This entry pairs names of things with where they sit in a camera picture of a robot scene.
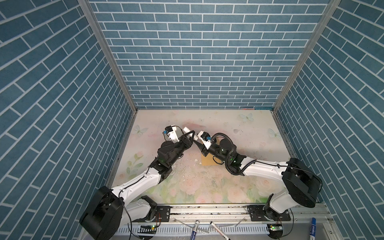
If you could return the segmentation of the right circuit board green led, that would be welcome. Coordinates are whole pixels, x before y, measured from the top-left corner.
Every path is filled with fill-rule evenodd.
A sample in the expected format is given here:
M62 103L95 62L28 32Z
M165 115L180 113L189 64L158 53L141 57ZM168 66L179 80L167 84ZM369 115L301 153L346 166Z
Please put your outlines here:
M273 240L279 240L284 233L284 228L280 224L267 224L268 237Z

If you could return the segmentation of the metal corner post right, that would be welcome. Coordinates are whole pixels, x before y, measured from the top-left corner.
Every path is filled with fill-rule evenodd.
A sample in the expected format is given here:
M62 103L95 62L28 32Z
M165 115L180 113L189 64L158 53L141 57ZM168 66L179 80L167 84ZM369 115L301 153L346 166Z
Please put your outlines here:
M274 115L277 114L277 111L280 108L280 106L282 105L282 103L284 101L284 98L286 97L286 95L288 94L290 88L294 84L297 76L299 75L300 71L302 70L305 62L307 61L309 55L313 51L316 43L318 42L321 34L325 30L328 22L330 21L332 15L336 11L336 9L339 6L340 2L341 2L340 0L331 0L331 1L329 1L327 6L325 7L325 10L324 10L324 12L323 12L323 14L322 14L318 24L314 28L314 31L313 31L311 37L309 38L308 42L306 43L303 52L299 56L296 65L293 67L293 70L292 70L290 76L288 77L284 87L282 88L281 93L279 94L276 102L274 103L274 106L273 106L273 109L272 109L272 113Z

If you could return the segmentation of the metal corner post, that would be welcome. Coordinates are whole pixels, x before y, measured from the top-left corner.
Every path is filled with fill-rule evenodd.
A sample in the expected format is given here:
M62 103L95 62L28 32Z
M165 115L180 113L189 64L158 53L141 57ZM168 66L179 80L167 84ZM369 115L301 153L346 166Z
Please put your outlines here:
M340 0L331 0L331 1L329 1L327 6L325 7L325 10L324 10L324 12L323 12L323 14L322 14L318 24L314 28L314 31L313 31L311 37L309 38L308 42L306 43L303 52L299 56L296 65L293 67L293 70L292 70L290 76L288 77L284 87L282 88L281 93L279 94L276 102L274 103L274 106L273 106L273 109L272 109L272 113L274 115L277 114L277 111L280 108L280 106L282 105L282 103L284 101L284 98L286 97L286 95L288 94L290 88L294 84L297 76L299 75L300 71L302 70L305 62L307 61L309 55L313 51L316 43L318 42L321 34L325 30L328 22L330 21L332 15L336 11L336 9L339 6L340 2L341 2Z
M111 70L113 71L116 79L117 79L117 82L119 84L119 86L121 87L127 101L128 101L128 104L129 106L131 107L131 109L133 110L133 112L136 114L137 113L137 107L135 106L135 103L129 93L129 90L127 88L127 85L124 81L124 78L119 70L119 67L116 63L116 60L113 56L113 53L107 43L107 40L103 34L103 31L97 21L97 18L96 18L96 15L95 13L93 12L93 9L91 7L91 4L89 1L86 1L86 0L78 0L79 2L79 5L95 35L95 38L97 39L106 59L107 59L107 62L109 64L109 66L111 67Z

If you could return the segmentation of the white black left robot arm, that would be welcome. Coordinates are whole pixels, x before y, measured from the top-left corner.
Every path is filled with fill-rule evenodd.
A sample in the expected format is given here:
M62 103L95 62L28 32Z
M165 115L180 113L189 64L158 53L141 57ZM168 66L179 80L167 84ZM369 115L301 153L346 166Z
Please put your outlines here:
M102 186L88 203L80 218L80 225L95 240L109 240L118 230L123 211L132 200L147 189L164 181L172 172L172 165L194 143L195 132L190 131L176 141L165 141L158 155L141 175L113 188Z

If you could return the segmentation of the white glue stick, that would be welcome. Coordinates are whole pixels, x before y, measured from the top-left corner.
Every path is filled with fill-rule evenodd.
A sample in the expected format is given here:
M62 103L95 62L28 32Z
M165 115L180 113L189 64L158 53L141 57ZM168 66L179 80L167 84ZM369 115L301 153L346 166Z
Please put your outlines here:
M198 140L198 136L196 135L195 131L190 130L188 127L184 127L183 131L184 131L184 134L193 138L194 141Z

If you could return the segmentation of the brown kraft envelope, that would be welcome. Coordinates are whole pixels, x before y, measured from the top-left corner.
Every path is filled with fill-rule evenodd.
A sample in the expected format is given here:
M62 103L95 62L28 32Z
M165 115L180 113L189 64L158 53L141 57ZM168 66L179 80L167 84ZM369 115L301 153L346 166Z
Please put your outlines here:
M205 167L218 165L214 161L214 156L212 154L207 154L207 156L201 155L201 163L202 163L202 166L205 166Z

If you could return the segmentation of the blue marker pen left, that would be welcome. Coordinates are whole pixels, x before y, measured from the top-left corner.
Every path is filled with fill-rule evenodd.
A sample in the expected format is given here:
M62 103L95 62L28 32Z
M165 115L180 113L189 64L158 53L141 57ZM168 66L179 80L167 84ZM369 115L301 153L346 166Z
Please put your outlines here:
M193 230L192 230L190 240L195 240L197 232L198 232L199 224L200 224L200 221L196 220L195 225L194 225Z

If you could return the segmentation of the metal corner post left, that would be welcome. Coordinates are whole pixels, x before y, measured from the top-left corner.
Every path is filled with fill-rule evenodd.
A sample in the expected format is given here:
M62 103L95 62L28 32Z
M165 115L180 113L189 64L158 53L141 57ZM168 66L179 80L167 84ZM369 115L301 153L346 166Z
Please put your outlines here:
M97 21L97 18L96 18L96 15L95 13L93 12L93 9L91 7L91 4L89 1L86 1L86 0L78 0L79 2L79 5L95 35L95 38L97 39L106 59L107 59L107 62L109 64L109 66L111 67L111 70L113 71L116 79L117 79L117 82L119 84L119 86L121 87L127 101L128 101L128 104L129 106L131 107L131 109L133 110L133 112L136 114L137 113L137 107L135 106L135 103L129 93L129 90L127 88L127 85L124 81L124 78L119 70L119 67L116 63L116 60L113 56L113 53L107 43L107 40L103 34L103 31Z

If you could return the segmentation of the blue marker pen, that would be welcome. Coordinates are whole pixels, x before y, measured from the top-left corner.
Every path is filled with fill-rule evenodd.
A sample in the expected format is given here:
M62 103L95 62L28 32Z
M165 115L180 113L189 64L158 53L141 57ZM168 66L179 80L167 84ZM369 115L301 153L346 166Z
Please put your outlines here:
M195 240L197 232L198 232L199 224L200 224L200 221L196 220L195 225L194 225L193 230L192 230L190 240Z
M317 227L317 220L316 220L316 218L312 218L310 233L309 233L309 240L315 240L316 239L316 227Z

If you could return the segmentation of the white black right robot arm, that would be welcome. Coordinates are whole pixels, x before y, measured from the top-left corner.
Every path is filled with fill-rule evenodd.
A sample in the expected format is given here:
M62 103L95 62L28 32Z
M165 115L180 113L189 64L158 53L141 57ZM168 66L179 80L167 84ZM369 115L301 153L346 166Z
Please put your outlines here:
M222 139L221 144L194 140L204 156L211 154L234 176L256 176L273 180L283 185L276 194L270 194L263 213L267 220L276 221L288 209L303 206L314 208L322 180L302 161L291 158L287 162L266 162L240 155L231 140Z

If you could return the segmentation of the left circuit board green led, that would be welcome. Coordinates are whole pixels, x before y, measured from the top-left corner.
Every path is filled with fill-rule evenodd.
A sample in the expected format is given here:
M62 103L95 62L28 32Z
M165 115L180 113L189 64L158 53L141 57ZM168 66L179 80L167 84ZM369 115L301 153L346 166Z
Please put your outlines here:
M138 227L137 236L140 240L151 240L157 233L155 226L140 226Z

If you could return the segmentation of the circuit board green led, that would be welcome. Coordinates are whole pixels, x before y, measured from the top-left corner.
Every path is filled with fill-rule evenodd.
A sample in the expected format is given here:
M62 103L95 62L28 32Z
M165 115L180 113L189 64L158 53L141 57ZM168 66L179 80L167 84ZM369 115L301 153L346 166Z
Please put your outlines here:
M155 226L140 226L138 227L137 236L140 240L151 240L157 233Z
M280 224L267 224L268 237L273 240L279 240L284 233L284 228Z

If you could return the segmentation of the black marker pen middle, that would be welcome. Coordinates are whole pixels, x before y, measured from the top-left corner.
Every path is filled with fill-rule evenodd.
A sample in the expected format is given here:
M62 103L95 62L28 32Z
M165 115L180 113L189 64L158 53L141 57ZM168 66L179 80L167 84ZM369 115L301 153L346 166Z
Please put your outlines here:
M231 240L214 222L210 222L210 225L225 239Z

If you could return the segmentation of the blue marker pen right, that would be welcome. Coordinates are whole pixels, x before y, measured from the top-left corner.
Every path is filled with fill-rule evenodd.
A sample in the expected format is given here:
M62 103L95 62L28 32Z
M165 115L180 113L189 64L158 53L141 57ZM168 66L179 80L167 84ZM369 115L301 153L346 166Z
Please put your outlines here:
M309 233L309 240L315 240L316 239L316 227L317 227L317 220L316 220L316 218L312 218L310 233Z

